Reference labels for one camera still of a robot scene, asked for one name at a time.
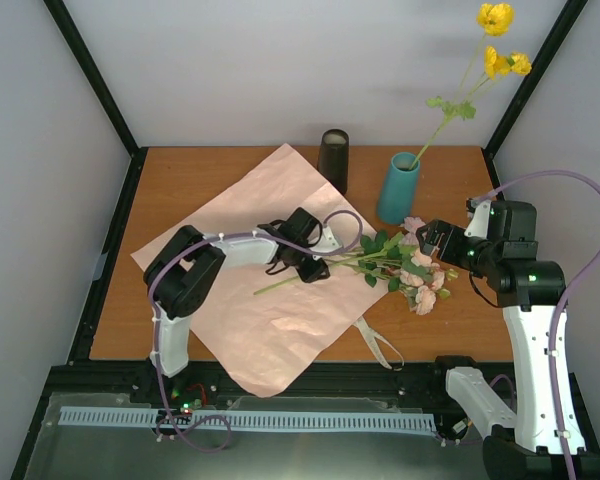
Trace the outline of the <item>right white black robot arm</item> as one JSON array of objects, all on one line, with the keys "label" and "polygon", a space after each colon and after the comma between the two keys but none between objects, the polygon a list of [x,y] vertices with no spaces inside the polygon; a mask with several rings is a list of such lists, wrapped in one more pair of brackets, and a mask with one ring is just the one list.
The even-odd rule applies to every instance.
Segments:
[{"label": "right white black robot arm", "polygon": [[536,208],[526,202],[468,202],[467,227],[433,220],[416,231],[421,250],[485,279],[511,340],[517,388],[509,408],[480,370],[445,372],[445,390],[468,414],[491,479],[600,479],[571,396],[561,267],[537,260]]}]

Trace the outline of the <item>cream printed ribbon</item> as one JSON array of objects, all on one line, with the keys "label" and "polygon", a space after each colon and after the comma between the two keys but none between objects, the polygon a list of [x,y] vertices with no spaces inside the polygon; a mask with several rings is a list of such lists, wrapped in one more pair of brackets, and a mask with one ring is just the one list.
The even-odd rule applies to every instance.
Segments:
[{"label": "cream printed ribbon", "polygon": [[[353,323],[353,327],[358,330],[370,353],[378,364],[380,364],[383,368],[393,372],[399,372],[404,368],[405,359],[403,355],[383,335],[370,327],[363,316],[359,317]],[[389,362],[382,351],[381,345],[389,348],[398,357],[398,361],[394,363]]]}]

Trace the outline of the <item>pink bouquet wrapping paper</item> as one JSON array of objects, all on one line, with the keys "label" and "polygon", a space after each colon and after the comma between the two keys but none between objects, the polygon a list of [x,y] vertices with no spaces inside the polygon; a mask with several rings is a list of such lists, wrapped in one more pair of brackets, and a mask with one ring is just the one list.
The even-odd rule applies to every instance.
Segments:
[{"label": "pink bouquet wrapping paper", "polygon": [[[345,245],[374,230],[294,148],[284,144],[240,181],[182,220],[203,234],[251,232],[302,207],[328,223]],[[277,286],[260,265],[224,264],[208,297],[191,316],[155,316],[160,345],[150,358],[168,375],[189,360],[195,334],[230,377],[258,397],[283,392],[315,359],[387,293],[344,266],[328,279],[304,283],[292,271]]]}]

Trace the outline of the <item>artificial flower bunch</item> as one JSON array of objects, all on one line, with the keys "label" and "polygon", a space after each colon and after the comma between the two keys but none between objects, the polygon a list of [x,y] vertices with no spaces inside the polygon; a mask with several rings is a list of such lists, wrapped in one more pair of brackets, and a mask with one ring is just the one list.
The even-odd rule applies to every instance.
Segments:
[{"label": "artificial flower bunch", "polygon": [[[412,312],[426,315],[433,310],[437,300],[451,295],[445,283],[457,278],[458,273],[453,269],[443,268],[420,251],[416,245],[415,231],[422,225],[420,219],[409,217],[404,231],[393,236],[384,230],[378,231],[373,237],[363,234],[354,241],[352,249],[321,258],[327,263],[330,273],[337,267],[348,268],[363,277],[371,288],[382,283],[389,293],[401,293]],[[282,245],[274,256],[273,266],[266,273],[276,275],[290,268],[284,265],[281,256],[291,249],[293,248]],[[297,272],[293,277],[261,288],[255,293],[261,295],[295,280],[300,280]]]}]

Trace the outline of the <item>yellow artificial flower stem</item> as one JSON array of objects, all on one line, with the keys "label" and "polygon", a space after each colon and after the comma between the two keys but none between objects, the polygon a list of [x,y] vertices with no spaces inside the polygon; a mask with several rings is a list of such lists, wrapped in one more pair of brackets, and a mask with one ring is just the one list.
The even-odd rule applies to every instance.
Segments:
[{"label": "yellow artificial flower stem", "polygon": [[530,57],[520,51],[502,53],[490,41],[505,36],[515,19],[515,9],[509,3],[484,3],[479,7],[476,23],[482,34],[459,86],[450,98],[430,97],[425,101],[428,108],[439,110],[442,118],[425,144],[415,155],[407,169],[414,170],[429,147],[440,133],[454,120],[473,120],[476,116],[475,103],[495,85],[508,76],[526,77],[532,71]]}]

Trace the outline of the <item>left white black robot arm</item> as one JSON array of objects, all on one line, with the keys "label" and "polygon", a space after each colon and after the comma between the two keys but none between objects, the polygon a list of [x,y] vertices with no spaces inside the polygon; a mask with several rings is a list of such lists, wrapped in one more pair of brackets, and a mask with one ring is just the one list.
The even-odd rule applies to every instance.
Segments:
[{"label": "left white black robot arm", "polygon": [[329,277],[321,255],[340,247],[331,228],[302,208],[246,233],[206,235],[191,225],[177,230],[143,275],[153,310],[154,392],[170,403],[186,395],[188,378],[181,371],[189,363],[191,318],[222,270],[265,265],[273,275],[293,268],[313,283]]}]

